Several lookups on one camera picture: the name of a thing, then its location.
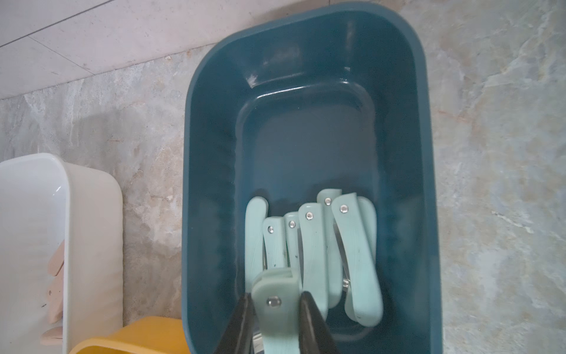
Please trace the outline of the mint knife edge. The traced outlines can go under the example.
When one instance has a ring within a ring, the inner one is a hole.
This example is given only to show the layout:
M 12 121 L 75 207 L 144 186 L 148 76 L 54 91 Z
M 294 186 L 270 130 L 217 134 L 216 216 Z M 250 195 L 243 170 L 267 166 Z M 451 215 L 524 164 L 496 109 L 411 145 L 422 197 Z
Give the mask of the mint knife edge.
M 295 268 L 273 268 L 253 282 L 251 297 L 262 334 L 264 353 L 299 353 L 301 286 Z

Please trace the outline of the dark teal storage box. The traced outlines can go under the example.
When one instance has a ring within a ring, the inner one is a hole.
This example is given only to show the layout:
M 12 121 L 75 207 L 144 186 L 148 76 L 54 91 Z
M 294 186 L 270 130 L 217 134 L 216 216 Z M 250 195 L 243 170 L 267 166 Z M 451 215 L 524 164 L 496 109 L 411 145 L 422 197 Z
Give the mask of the dark teal storage box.
M 320 190 L 377 210 L 377 327 L 333 308 L 342 353 L 440 353 L 442 292 L 427 67 L 399 14 L 346 2 L 225 38 L 187 94 L 182 321 L 213 353 L 245 290 L 244 220 L 255 196 L 280 216 Z

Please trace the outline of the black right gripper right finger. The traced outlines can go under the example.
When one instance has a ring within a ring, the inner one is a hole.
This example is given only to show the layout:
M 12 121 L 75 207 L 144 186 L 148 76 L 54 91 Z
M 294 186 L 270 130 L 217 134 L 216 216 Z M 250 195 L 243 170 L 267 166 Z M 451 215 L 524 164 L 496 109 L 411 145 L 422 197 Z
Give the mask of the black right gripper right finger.
M 340 351 L 312 294 L 304 291 L 299 301 L 300 354 L 339 354 Z

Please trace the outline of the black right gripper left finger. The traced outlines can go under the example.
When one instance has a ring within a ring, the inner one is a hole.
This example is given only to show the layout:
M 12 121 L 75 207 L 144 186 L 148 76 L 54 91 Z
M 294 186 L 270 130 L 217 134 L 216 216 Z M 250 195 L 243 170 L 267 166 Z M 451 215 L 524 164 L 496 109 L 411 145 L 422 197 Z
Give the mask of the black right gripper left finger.
M 256 321 L 255 307 L 250 293 L 244 293 L 231 315 L 228 326 L 214 354 L 249 354 Z

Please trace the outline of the yellow storage box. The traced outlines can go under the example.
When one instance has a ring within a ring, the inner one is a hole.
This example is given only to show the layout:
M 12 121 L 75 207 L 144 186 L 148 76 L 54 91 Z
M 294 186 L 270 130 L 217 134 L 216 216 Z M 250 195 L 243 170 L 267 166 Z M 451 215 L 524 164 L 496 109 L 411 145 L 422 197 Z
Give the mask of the yellow storage box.
M 93 337 L 71 353 L 190 353 L 182 321 L 145 317 L 110 336 Z

